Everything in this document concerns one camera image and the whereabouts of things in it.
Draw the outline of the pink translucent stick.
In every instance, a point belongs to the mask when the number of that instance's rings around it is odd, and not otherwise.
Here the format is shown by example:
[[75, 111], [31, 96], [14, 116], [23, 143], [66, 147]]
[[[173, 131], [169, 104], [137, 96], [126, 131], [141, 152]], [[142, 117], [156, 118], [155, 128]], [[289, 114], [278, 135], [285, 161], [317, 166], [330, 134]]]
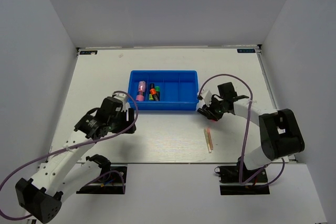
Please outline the pink translucent stick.
[[208, 127], [206, 128], [206, 139], [207, 139], [209, 152], [211, 153], [213, 150], [213, 143], [212, 143], [212, 138], [211, 138], [211, 132]]

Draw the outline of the pink capped tube of leads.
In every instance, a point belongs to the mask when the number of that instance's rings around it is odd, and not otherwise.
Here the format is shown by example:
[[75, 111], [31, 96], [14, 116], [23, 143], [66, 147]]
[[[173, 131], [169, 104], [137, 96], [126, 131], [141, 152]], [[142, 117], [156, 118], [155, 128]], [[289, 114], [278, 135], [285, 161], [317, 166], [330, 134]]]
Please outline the pink capped tube of leads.
[[144, 101], [145, 99], [145, 92], [146, 92], [146, 82], [140, 81], [138, 83], [138, 91], [136, 95], [136, 101]]

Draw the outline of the orange capped black highlighter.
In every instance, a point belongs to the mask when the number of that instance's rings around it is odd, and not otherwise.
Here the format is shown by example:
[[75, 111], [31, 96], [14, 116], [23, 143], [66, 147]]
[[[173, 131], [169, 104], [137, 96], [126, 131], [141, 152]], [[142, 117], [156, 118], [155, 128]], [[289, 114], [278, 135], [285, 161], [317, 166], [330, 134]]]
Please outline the orange capped black highlighter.
[[158, 98], [157, 94], [156, 94], [154, 83], [150, 83], [149, 92], [150, 92], [150, 94], [152, 94], [152, 97], [153, 97], [154, 101], [159, 101], [160, 100]]

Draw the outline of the green capped black highlighter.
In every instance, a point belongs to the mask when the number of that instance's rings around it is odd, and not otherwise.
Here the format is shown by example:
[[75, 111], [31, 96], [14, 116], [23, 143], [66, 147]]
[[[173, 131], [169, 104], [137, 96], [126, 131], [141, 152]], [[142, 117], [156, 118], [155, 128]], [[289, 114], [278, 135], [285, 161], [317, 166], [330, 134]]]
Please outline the green capped black highlighter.
[[157, 94], [158, 98], [160, 99], [160, 87], [155, 86], [155, 91], [156, 91], [156, 94]]

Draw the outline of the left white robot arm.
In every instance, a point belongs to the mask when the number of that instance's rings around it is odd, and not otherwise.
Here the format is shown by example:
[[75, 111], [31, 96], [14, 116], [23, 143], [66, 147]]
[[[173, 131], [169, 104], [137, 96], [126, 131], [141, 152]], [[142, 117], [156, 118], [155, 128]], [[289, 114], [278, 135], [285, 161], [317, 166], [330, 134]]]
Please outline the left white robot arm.
[[100, 107], [88, 111], [66, 140], [64, 152], [54, 154], [30, 179], [21, 178], [16, 183], [19, 205], [41, 223], [49, 223], [69, 196], [88, 184], [109, 180], [116, 170], [102, 155], [87, 156], [79, 169], [73, 167], [109, 133], [135, 132], [134, 109], [127, 107], [127, 99], [125, 93], [116, 92]]

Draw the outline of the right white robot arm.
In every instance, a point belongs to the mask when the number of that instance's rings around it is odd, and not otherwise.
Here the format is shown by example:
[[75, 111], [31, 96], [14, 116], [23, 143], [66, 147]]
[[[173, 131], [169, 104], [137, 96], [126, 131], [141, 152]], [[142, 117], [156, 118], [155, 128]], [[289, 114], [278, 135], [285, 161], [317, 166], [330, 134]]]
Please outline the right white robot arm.
[[204, 105], [197, 111], [219, 121], [225, 113], [240, 116], [259, 127], [260, 145], [241, 154], [235, 166], [221, 166], [216, 173], [221, 183], [256, 183], [257, 176], [273, 161], [304, 151], [305, 143], [292, 110], [261, 109], [246, 95], [238, 95], [231, 82], [218, 85], [218, 94], [202, 90]]

